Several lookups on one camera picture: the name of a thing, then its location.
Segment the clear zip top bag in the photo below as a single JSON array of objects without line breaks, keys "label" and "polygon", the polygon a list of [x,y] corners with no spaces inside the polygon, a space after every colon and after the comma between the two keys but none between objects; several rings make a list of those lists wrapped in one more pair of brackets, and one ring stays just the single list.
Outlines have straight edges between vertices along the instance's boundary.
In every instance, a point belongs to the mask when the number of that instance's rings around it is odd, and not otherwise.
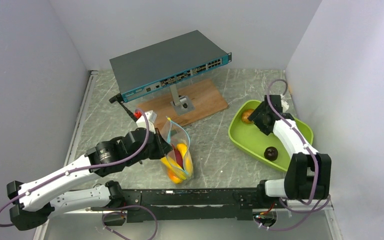
[{"label": "clear zip top bag", "polygon": [[194,175],[189,134],[182,126],[169,117],[160,132],[163,139],[173,148],[171,152],[160,160],[168,178],[174,184],[182,184],[189,181]]}]

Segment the brown kiwi fruit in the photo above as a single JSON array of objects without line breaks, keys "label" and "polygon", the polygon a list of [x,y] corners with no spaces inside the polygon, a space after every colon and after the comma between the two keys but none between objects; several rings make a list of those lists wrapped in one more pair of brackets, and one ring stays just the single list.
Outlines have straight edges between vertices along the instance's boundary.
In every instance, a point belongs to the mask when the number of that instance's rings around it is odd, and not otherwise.
[{"label": "brown kiwi fruit", "polygon": [[244,124],[253,124],[254,122],[252,120],[249,120],[249,117],[251,116],[251,114],[254,112],[254,109],[253,108],[249,108],[249,109],[246,109],[242,112],[241,114],[241,121],[244,123]]}]

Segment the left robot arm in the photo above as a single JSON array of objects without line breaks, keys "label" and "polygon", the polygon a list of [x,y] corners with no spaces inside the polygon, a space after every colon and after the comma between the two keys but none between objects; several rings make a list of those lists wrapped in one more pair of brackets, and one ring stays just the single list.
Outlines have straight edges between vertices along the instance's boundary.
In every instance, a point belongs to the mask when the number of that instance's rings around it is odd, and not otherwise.
[{"label": "left robot arm", "polygon": [[116,181],[103,187],[74,190],[89,181],[122,172],[142,160],[160,160],[172,151],[160,132],[139,127],[125,136],[102,141],[69,165],[40,179],[7,184],[11,225],[20,231],[34,229],[48,219],[82,208],[117,210],[126,206],[122,188]]}]

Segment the yellow banana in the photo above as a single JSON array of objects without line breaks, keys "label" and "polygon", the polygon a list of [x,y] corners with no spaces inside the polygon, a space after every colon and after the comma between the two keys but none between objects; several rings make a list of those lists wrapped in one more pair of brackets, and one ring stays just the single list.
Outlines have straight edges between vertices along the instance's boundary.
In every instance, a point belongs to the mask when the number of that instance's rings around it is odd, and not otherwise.
[{"label": "yellow banana", "polygon": [[193,174],[194,167],[193,167],[192,157],[191,157],[191,154],[189,152],[189,147],[184,143],[178,143],[176,145],[176,147],[182,156],[184,171],[189,176],[191,176]]},{"label": "yellow banana", "polygon": [[170,156],[166,156],[160,159],[160,161],[171,170],[178,178],[185,180],[187,178],[187,174],[181,168],[181,166]]}]

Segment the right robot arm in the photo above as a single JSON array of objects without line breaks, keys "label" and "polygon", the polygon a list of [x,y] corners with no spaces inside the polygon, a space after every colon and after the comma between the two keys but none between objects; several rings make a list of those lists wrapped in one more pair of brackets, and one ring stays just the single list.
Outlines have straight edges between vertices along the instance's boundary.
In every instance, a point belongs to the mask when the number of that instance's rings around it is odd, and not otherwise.
[{"label": "right robot arm", "polygon": [[300,200],[306,205],[328,198],[332,160],[312,147],[294,117],[283,112],[280,95],[265,95],[248,120],[265,135],[278,138],[290,158],[285,177],[265,181],[264,189],[255,194],[260,207],[269,207],[275,198]]}]

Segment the orange yellow mango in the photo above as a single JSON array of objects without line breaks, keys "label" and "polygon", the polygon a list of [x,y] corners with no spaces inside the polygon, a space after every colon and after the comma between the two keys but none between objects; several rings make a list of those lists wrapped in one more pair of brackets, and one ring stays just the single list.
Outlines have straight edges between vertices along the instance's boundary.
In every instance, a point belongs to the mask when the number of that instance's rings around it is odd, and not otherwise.
[{"label": "orange yellow mango", "polygon": [[167,176],[168,178],[174,183],[174,184],[180,184],[184,180],[179,178],[171,169],[167,170]]}]

